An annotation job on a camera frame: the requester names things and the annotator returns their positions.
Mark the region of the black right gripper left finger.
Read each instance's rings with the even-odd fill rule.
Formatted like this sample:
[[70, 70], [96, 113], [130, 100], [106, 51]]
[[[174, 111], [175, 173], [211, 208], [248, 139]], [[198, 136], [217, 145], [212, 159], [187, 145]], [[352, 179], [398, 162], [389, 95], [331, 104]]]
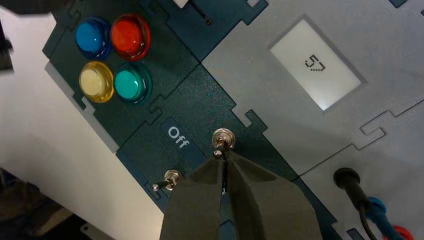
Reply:
[[217, 240], [224, 161], [210, 157], [172, 191], [161, 240]]

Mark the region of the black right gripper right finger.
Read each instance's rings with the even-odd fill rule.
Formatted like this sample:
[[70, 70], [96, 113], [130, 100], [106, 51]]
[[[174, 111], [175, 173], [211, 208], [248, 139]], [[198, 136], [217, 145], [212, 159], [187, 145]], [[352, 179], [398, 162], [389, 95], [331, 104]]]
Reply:
[[313, 206], [289, 180], [233, 151], [227, 187], [238, 240], [321, 240]]

